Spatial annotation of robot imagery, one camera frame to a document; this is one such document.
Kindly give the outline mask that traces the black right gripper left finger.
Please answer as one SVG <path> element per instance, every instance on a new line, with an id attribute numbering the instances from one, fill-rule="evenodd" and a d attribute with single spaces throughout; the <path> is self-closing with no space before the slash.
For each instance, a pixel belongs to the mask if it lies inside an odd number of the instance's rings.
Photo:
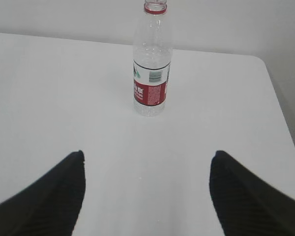
<path id="1" fill-rule="evenodd" d="M 72 152 L 0 203 L 0 236 L 70 236 L 86 191 L 84 153 Z"/>

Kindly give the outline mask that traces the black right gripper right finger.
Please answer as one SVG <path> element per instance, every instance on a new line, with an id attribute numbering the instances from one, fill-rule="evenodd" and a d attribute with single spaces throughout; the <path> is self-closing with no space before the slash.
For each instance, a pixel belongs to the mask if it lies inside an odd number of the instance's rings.
<path id="1" fill-rule="evenodd" d="M 226 236 L 295 236 L 295 200 L 218 150 L 209 192 Z"/>

